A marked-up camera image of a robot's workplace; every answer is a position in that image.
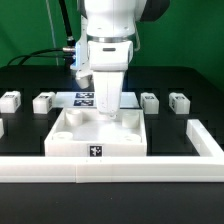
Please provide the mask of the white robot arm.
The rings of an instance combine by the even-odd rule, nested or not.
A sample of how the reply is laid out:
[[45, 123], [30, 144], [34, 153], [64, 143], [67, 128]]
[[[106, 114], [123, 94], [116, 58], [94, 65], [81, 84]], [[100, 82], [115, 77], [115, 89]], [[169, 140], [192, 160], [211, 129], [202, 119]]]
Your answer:
[[124, 75], [140, 49], [138, 21], [158, 20], [170, 0], [77, 0], [81, 37], [75, 45], [75, 72], [80, 88], [94, 86], [96, 107], [114, 117], [120, 109]]

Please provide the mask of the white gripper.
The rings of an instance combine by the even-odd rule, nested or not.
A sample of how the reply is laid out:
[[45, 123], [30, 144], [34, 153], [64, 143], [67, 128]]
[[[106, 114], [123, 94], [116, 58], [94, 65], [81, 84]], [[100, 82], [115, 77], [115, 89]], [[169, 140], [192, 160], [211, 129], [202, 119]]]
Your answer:
[[120, 109], [124, 75], [133, 57], [133, 43], [89, 41], [88, 45], [97, 109], [115, 121]]

